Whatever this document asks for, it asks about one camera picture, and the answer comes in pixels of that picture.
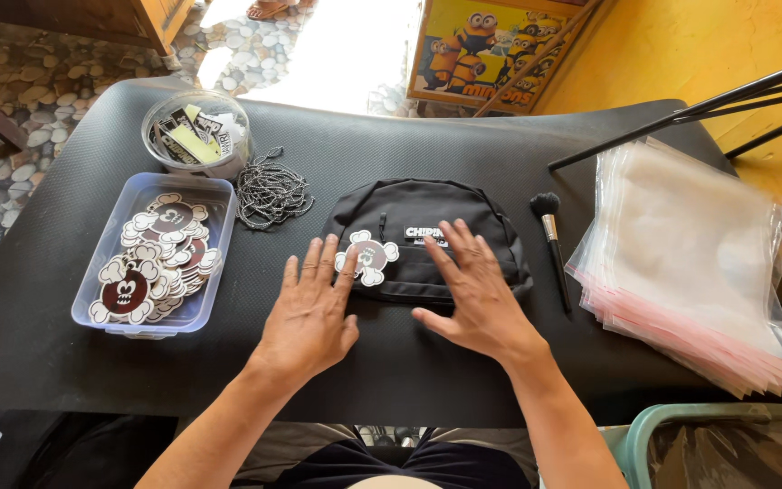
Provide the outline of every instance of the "backpack zipper pull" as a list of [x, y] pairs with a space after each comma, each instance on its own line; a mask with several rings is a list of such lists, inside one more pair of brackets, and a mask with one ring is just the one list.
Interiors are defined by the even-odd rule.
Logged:
[[383, 212], [379, 216], [379, 241], [384, 245], [385, 244], [385, 218], [387, 217], [387, 214]]

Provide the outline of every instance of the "plastic bag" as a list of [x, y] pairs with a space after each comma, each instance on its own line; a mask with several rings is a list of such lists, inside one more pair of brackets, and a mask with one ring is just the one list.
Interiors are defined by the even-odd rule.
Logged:
[[782, 420], [666, 423], [648, 441], [647, 464], [654, 489], [782, 487]]
[[782, 204], [664, 144], [598, 157], [581, 306], [736, 397], [782, 393]]

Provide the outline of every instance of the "yellow wall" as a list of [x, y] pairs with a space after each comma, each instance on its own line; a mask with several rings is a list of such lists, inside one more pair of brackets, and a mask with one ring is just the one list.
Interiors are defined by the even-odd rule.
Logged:
[[[782, 69], [782, 0], [606, 0], [535, 114], [660, 98], [694, 104]], [[723, 150], [782, 124], [782, 105], [704, 121]], [[744, 181], [782, 195], [782, 138], [735, 161]]]

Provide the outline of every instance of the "person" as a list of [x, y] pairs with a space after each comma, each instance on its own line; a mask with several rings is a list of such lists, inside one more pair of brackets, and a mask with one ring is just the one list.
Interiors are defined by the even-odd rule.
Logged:
[[246, 17], [252, 20], [272, 19], [277, 13], [292, 5], [298, 5], [300, 0], [279, 0], [278, 2], [256, 1], [246, 10]]
[[[443, 221], [440, 228], [457, 262], [431, 237], [424, 241], [456, 309], [451, 317], [423, 308], [412, 315], [431, 331], [500, 363], [527, 421], [527, 430], [520, 430], [523, 443], [509, 430], [486, 431], [485, 440], [473, 435], [482, 430], [437, 429], [426, 433], [398, 468], [373, 459], [343, 426], [271, 423], [311, 377], [342, 360], [358, 340], [356, 317], [344, 317], [357, 251], [348, 250], [332, 285], [339, 239], [330, 235], [323, 250], [320, 239], [310, 243], [300, 276], [297, 257], [288, 259], [279, 298], [243, 371], [171, 443], [136, 489], [222, 488], [247, 479], [265, 487], [530, 487], [538, 476], [525, 468], [536, 461], [550, 489], [626, 487], [486, 241], [473, 237], [462, 219], [453, 225]], [[297, 427], [311, 428], [295, 436]]]

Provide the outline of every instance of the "minions poster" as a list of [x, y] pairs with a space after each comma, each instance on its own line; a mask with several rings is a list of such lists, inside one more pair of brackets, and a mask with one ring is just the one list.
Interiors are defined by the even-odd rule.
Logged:
[[[409, 78], [413, 98], [481, 106], [581, 6], [575, 0], [429, 0]], [[582, 23], [493, 110], [529, 113]]]

